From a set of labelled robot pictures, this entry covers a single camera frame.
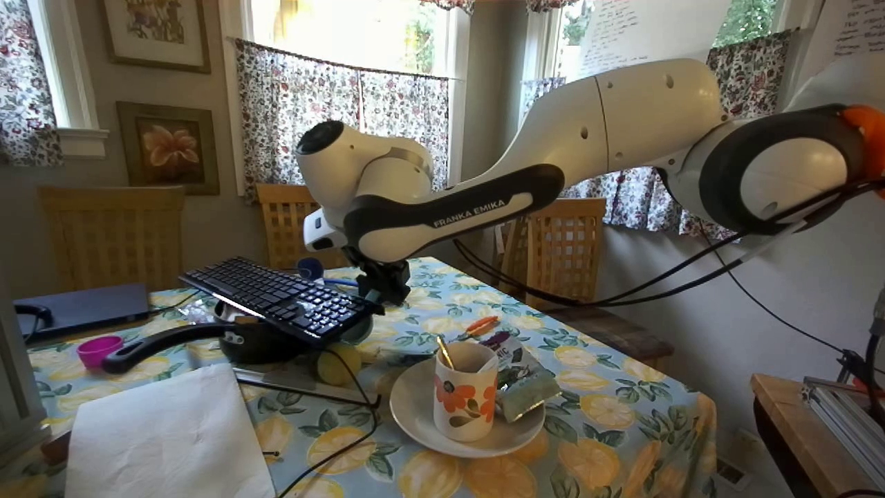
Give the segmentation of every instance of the table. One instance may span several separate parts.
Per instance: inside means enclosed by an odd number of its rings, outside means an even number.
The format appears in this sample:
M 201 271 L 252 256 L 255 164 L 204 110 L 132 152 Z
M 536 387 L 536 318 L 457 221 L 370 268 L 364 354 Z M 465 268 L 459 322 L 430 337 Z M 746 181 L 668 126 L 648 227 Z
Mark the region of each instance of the table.
M 851 455 L 802 398 L 802 381 L 751 376 L 758 433 L 797 495 L 873 491 Z
M 408 261 L 411 294 L 401 307 L 372 316 L 372 332 L 359 344 L 364 357 L 394 348 L 419 354 L 435 336 L 457 337 L 482 316 L 501 316 L 501 326 L 519 336 L 524 348 L 555 373 L 558 398 L 548 402 L 540 437 L 515 455 L 457 460 L 408 440 L 378 411 L 378 430 L 353 452 L 305 480 L 292 495 L 707 495 L 715 467 L 715 408 L 707 397 L 661 372 L 636 363 L 533 307 L 435 261 Z M 159 292 L 165 307 L 186 292 Z M 179 311 L 154 316 L 123 337 L 183 323 Z M 76 408 L 144 381 L 159 381 L 197 366 L 223 363 L 216 341 L 197 341 L 144 359 L 123 376 L 86 373 L 75 357 L 82 337 L 29 352 L 52 433 L 67 433 Z M 370 363 L 359 372 L 393 381 L 394 368 Z M 350 444 L 370 426 L 364 408 L 324 398 L 244 387 L 258 440 L 277 491 L 329 452 Z

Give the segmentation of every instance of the white paper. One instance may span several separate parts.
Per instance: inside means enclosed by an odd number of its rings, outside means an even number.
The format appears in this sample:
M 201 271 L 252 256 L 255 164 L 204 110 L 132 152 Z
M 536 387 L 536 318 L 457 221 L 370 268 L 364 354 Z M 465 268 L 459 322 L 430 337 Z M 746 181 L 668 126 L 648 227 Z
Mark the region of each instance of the white paper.
M 813 25 L 797 90 L 834 59 L 885 52 L 885 4 L 829 0 Z
M 229 366 L 81 408 L 67 498 L 269 498 L 273 485 Z

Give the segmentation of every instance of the wooden chair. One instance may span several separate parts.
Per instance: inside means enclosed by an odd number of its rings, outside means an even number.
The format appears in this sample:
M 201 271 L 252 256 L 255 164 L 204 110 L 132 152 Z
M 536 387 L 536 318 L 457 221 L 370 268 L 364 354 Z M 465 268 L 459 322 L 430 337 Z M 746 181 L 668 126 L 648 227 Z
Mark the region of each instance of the wooden chair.
M 592 303 L 598 268 L 602 264 L 602 214 L 605 200 L 555 200 L 533 211 L 505 229 L 501 271 L 571 303 Z M 610 348 L 618 348 L 641 363 L 654 363 L 672 354 L 672 347 L 638 323 L 605 314 L 599 307 L 565 307 L 533 294 L 519 294 L 501 283 L 501 292 L 519 296 L 524 305 L 580 330 Z
M 266 225 L 269 267 L 292 271 L 305 258 L 316 258 L 325 268 L 349 267 L 339 250 L 305 246 L 305 217 L 317 207 L 305 185 L 259 184 L 255 191 Z
M 183 185 L 46 185 L 38 189 L 38 204 L 67 292 L 179 283 Z

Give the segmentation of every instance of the curtain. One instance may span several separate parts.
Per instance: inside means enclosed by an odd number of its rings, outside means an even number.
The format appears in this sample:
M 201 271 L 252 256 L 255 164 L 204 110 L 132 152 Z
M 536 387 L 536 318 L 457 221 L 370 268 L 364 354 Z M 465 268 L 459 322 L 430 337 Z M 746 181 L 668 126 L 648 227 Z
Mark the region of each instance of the curtain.
M 471 15 L 475 0 L 419 0 L 419 4 L 435 4 L 436 8 L 446 8 L 446 11 L 461 8 Z M 565 8 L 570 4 L 574 4 L 574 0 L 524 0 L 529 11 L 552 11 L 552 8 Z
M 52 94 L 28 0 L 0 4 L 0 167 L 58 167 Z
M 324 120 L 415 139 L 430 156 L 435 189 L 450 181 L 448 77 L 359 69 L 238 43 L 238 87 L 249 196 L 255 184 L 305 184 L 296 148 Z
M 773 110 L 777 87 L 786 69 L 786 51 L 791 34 L 773 34 L 744 44 L 714 48 L 707 66 L 715 73 L 722 87 L 722 109 L 732 123 L 758 120 Z M 562 87 L 565 81 L 548 77 L 533 84 L 536 94 Z M 722 235 L 724 229 L 707 225 L 682 211 L 665 191 L 654 170 L 628 170 L 571 185 L 565 196 L 602 196 L 605 225 L 648 229 L 648 232 L 678 232 L 678 235 Z

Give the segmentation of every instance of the spoon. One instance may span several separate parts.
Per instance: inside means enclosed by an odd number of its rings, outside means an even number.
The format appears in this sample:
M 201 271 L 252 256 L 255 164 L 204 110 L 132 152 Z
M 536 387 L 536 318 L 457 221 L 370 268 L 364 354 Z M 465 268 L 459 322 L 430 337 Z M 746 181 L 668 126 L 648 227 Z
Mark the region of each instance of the spoon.
M 441 366 L 453 368 L 453 359 L 450 359 L 450 354 L 448 354 L 448 348 L 446 348 L 446 344 L 441 344 L 439 336 L 436 336 L 436 352 L 439 352 L 439 357 L 441 357 Z

